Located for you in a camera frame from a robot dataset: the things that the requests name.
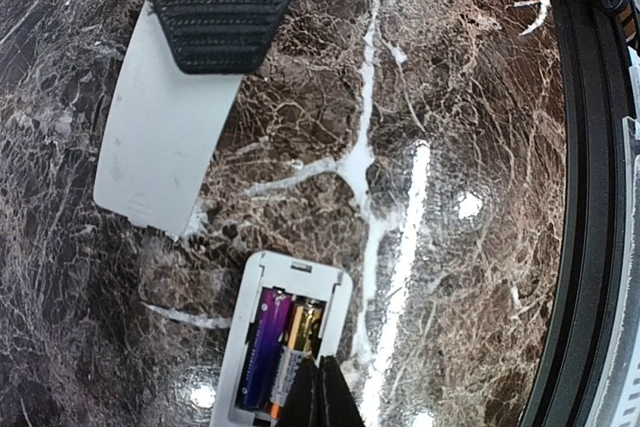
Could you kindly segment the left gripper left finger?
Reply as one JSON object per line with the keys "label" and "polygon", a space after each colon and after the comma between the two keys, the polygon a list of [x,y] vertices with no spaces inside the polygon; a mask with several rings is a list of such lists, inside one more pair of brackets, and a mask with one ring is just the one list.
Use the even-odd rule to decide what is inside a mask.
{"label": "left gripper left finger", "polygon": [[317,427],[319,412],[319,369],[312,358],[299,364],[279,418],[280,427]]}

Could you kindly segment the white battery cover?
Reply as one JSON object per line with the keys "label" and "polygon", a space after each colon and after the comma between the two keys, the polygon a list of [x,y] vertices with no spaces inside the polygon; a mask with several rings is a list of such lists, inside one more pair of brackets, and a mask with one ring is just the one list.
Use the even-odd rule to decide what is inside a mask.
{"label": "white battery cover", "polygon": [[136,226],[181,235],[242,80],[182,72],[144,2],[109,108],[95,203]]}

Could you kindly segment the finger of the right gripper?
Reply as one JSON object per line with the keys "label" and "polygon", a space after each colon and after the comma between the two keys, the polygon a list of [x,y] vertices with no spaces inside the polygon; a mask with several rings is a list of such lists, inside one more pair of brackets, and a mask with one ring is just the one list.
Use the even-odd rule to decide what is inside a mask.
{"label": "finger of the right gripper", "polygon": [[178,68],[247,74],[260,67],[292,0],[151,0]]}

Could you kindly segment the blue battery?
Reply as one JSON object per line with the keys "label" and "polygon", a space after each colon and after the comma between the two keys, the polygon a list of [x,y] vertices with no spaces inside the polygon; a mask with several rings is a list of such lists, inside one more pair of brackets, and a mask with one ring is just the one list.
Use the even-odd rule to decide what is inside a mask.
{"label": "blue battery", "polygon": [[255,411],[264,407],[270,392],[291,305],[292,296],[284,290],[277,288],[262,290],[239,383],[236,398],[238,408]]}

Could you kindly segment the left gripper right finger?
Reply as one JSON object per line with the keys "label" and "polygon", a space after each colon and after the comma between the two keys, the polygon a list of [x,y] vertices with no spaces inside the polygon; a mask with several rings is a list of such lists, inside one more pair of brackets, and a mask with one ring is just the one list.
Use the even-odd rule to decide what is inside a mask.
{"label": "left gripper right finger", "polygon": [[321,359],[319,383],[322,426],[364,427],[358,406],[335,357]]}

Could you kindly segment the orange battery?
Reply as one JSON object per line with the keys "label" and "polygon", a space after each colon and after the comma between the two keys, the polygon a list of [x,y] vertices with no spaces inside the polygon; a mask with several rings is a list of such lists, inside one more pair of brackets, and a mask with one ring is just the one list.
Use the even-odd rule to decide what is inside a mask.
{"label": "orange battery", "polygon": [[281,416],[300,362],[317,356],[323,312],[324,304],[315,299],[297,297],[293,303],[270,395],[269,415],[272,419]]}

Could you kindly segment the white remote control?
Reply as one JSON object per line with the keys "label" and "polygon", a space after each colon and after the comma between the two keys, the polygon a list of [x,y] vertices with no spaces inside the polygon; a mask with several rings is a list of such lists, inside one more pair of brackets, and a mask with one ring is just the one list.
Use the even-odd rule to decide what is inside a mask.
{"label": "white remote control", "polygon": [[260,251],[246,262],[213,426],[273,426],[300,363],[336,353],[353,289],[341,268]]}

